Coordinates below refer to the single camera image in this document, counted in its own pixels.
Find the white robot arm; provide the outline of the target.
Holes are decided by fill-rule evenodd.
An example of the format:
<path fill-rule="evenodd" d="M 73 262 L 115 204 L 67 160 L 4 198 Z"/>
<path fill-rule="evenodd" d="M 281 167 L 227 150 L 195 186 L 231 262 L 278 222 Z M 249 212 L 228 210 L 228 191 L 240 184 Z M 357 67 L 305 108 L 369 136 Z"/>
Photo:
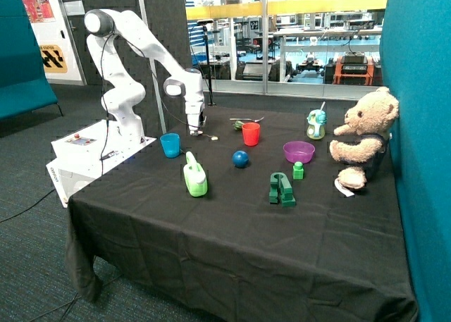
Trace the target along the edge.
<path fill-rule="evenodd" d="M 144 141 L 141 118 L 133 106 L 145 97 L 145 88 L 125 69 L 114 39 L 122 37 L 139 56 L 158 61 L 170 74 L 163 84 L 168 96 L 185 100 L 185 113 L 190 134 L 199 135 L 204 123 L 205 108 L 202 74 L 194 68 L 183 68 L 152 34 L 143 20 L 132 11 L 94 9 L 84 17 L 89 32 L 87 47 L 101 77 L 113 85 L 101 102 L 106 111 L 118 122 L 123 142 L 138 144 Z"/>

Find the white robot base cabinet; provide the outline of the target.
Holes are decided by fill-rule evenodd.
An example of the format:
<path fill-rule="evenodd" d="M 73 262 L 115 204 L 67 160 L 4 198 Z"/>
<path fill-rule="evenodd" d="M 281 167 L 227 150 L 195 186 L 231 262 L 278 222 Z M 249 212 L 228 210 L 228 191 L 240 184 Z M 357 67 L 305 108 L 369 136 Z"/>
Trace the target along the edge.
<path fill-rule="evenodd" d="M 47 164 L 47 171 L 63 207 L 76 192 L 103 174 L 125 162 L 154 137 L 126 137 L 114 120 L 101 120 L 51 143 L 56 158 Z M 104 161 L 101 156 L 118 153 Z"/>

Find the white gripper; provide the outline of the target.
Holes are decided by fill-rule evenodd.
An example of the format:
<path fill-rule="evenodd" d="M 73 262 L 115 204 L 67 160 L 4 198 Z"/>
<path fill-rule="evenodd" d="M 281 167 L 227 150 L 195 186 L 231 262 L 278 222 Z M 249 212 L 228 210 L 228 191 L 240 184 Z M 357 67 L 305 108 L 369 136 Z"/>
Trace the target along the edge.
<path fill-rule="evenodd" d="M 203 134 L 203 129 L 201 127 L 204 124 L 204 116 L 203 116 L 204 107 L 205 103 L 203 101 L 185 102 L 185 113 L 187 116 L 187 124 L 188 128 L 190 129 L 190 134 L 192 136 L 197 136 L 197 133 Z"/>

